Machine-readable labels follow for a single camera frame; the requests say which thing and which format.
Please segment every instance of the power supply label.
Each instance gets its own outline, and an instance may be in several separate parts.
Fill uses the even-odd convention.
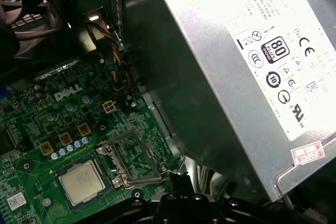
[[[307,0],[234,0],[226,27],[290,141],[325,124],[336,53]]]

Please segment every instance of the barcode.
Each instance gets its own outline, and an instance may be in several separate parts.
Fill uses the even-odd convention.
[[[23,196],[23,193],[18,193],[14,196],[11,196],[7,199],[7,202],[12,211],[27,203],[25,196]]]

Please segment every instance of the dell logo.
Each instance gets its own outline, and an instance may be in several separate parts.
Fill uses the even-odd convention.
[[[62,92],[57,92],[54,94],[56,101],[62,100],[64,97],[68,97],[71,94],[76,94],[77,92],[83,90],[83,88],[79,87],[78,84],[75,84],[75,87],[69,87],[68,89],[64,89]]]

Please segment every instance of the ce mark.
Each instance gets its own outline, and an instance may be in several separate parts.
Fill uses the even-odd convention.
[[[310,41],[308,38],[303,37],[299,40],[299,46],[300,47],[305,47],[303,44],[308,44],[309,45]],[[304,55],[307,57],[309,54],[311,54],[312,52],[315,52],[315,49],[312,47],[306,47],[305,48],[305,53]]]

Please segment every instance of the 80 plus logo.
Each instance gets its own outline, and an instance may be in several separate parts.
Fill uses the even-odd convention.
[[[289,55],[289,48],[281,36],[263,44],[261,50],[271,64]]]

